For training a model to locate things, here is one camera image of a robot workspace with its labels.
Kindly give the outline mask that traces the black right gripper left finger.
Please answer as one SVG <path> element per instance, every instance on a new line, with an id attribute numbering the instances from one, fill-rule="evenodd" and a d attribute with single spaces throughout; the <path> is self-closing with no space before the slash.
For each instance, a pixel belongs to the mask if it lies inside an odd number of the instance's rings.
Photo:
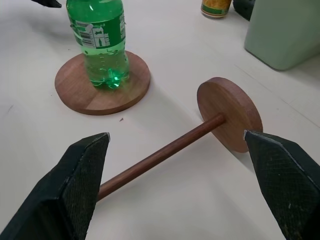
<path id="1" fill-rule="evenodd" d="M 85 240 L 98 200 L 110 134 L 68 147 L 34 186 L 0 240 Z"/>

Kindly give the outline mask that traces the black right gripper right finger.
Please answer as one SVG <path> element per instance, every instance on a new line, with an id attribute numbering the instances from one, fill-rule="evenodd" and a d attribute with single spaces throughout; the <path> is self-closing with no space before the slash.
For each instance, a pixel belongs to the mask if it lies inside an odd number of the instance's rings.
<path id="1" fill-rule="evenodd" d="M 320 165 L 297 143 L 246 130 L 260 191 L 286 240 L 320 240 Z"/>

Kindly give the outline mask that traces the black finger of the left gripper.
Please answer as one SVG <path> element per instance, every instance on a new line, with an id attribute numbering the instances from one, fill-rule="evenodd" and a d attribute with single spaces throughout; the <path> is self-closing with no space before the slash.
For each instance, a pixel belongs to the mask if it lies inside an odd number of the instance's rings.
<path id="1" fill-rule="evenodd" d="M 61 8 L 62 5 L 57 0 L 32 0 L 35 3 L 47 8 Z"/>

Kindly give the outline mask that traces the wooden rod with round base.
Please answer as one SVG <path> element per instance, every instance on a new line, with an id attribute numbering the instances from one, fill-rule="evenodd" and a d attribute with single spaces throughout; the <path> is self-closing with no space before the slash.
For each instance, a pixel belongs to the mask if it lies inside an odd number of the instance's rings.
<path id="1" fill-rule="evenodd" d="M 263 131 L 260 114 L 250 97 L 235 83 L 213 77 L 197 89 L 203 123 L 100 186 L 98 200 L 109 196 L 174 154 L 212 133 L 227 149 L 248 152 L 246 130 Z"/>

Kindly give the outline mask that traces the green plastic soda bottle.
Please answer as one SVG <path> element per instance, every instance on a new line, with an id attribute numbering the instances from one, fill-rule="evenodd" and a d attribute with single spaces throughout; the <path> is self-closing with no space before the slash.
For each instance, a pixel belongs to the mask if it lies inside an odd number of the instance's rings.
<path id="1" fill-rule="evenodd" d="M 67 0 L 66 10 L 90 82 L 118 88 L 129 78 L 122 0 Z"/>

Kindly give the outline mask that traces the round wooden base disc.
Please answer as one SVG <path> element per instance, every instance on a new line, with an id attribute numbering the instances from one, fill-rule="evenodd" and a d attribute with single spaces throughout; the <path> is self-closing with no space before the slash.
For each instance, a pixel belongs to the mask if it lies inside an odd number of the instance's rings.
<path id="1" fill-rule="evenodd" d="M 120 87 L 95 87 L 84 65 L 84 55 L 69 59 L 57 72 L 54 86 L 60 100 L 71 110 L 92 116 L 122 112 L 137 104 L 148 92 L 151 73 L 146 62 L 127 51 L 129 79 Z"/>

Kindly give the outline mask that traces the pale green plastic container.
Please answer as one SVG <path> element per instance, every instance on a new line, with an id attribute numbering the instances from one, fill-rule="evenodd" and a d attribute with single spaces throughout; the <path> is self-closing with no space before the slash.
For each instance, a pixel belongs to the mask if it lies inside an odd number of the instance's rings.
<path id="1" fill-rule="evenodd" d="M 320 0 L 255 0 L 244 48 L 285 71 L 320 54 Z"/>

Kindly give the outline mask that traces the yellow green labelled can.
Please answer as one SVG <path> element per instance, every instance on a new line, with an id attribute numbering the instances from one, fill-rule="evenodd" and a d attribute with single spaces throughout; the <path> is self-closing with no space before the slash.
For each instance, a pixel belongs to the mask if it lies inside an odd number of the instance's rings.
<path id="1" fill-rule="evenodd" d="M 202 0 L 201 12 L 209 18 L 223 18 L 228 14 L 231 2 L 232 0 Z"/>

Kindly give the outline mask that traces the black object behind container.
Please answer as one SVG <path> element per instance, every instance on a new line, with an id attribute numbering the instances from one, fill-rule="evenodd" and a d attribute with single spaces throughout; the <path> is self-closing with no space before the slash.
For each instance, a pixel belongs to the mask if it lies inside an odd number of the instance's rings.
<path id="1" fill-rule="evenodd" d="M 234 10 L 244 19 L 250 21 L 256 0 L 233 0 Z"/>

